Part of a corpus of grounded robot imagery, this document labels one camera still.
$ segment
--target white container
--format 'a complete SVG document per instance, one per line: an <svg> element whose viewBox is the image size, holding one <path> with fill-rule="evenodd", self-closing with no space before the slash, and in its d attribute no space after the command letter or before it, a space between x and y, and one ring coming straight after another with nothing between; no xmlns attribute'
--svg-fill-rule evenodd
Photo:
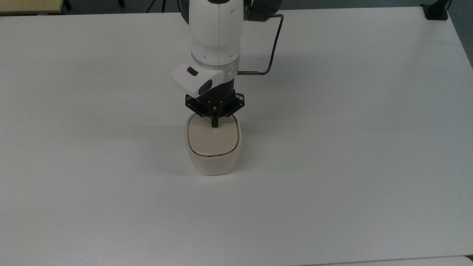
<svg viewBox="0 0 473 266"><path fill-rule="evenodd" d="M185 145L197 170L213 176L231 171L237 164L241 131L237 118L222 117L219 127L210 118L192 114L185 126Z"/></svg>

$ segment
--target black gripper mount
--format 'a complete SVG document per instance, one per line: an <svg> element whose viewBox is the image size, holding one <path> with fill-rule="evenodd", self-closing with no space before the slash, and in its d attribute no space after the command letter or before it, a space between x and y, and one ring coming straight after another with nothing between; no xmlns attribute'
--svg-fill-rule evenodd
<svg viewBox="0 0 473 266"><path fill-rule="evenodd" d="M234 80L216 86L197 98L185 96L185 105L201 117L209 117L212 127L219 126L219 118L228 117L245 106L245 97L233 89Z"/></svg>

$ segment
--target beige lid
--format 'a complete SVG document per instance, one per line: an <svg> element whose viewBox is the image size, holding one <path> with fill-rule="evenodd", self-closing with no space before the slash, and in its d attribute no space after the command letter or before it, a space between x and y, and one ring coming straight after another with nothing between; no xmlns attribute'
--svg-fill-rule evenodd
<svg viewBox="0 0 473 266"><path fill-rule="evenodd" d="M232 116L220 118L219 127L213 128L210 118L196 115L188 126L189 146L200 156L225 155L237 146L238 137L238 127Z"/></svg>

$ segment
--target black bracket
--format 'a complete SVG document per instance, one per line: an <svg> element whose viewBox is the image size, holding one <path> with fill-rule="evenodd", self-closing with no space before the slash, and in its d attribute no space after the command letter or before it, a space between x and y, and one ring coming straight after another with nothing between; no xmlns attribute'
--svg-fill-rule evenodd
<svg viewBox="0 0 473 266"><path fill-rule="evenodd" d="M245 106L245 97L241 93L235 93L235 91L227 98L220 100L202 97L195 99L186 95L185 105L197 115L210 117L212 119L212 127L218 127L219 118L231 116Z"/></svg>
<svg viewBox="0 0 473 266"><path fill-rule="evenodd" d="M447 20L448 14L445 8L450 0L438 0L433 4L421 4L424 9L425 18L428 20Z"/></svg>

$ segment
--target white table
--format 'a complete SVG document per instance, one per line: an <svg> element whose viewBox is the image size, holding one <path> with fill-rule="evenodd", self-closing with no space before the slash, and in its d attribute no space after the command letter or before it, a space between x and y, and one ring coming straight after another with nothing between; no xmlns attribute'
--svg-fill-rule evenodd
<svg viewBox="0 0 473 266"><path fill-rule="evenodd" d="M473 253L473 71L451 21L283 13L270 74L237 77L242 158L219 177L184 146L179 14L0 18L1 263ZM265 69L277 24L245 22L241 70Z"/></svg>

